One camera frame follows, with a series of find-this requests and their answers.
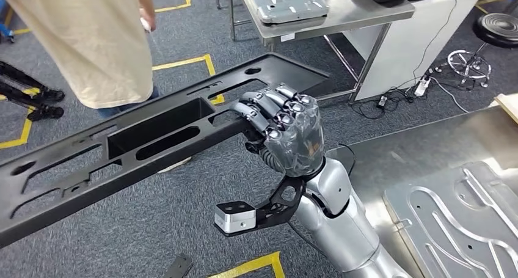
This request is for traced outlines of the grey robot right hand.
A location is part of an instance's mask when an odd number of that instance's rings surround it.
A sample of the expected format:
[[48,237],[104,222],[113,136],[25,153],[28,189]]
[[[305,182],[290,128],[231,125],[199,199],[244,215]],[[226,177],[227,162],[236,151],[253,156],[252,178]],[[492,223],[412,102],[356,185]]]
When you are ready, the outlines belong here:
[[246,149],[289,177],[316,172],[323,164],[323,130],[318,102],[281,83],[241,95],[230,109],[252,127]]

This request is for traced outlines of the person's hand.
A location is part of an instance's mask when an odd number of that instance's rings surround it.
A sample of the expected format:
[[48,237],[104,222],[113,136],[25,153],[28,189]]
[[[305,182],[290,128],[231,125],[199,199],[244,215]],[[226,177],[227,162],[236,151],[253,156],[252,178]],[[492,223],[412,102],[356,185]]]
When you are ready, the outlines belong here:
[[146,10],[145,8],[139,9],[140,13],[140,22],[144,31],[147,33],[151,33],[156,30],[156,16],[154,10]]

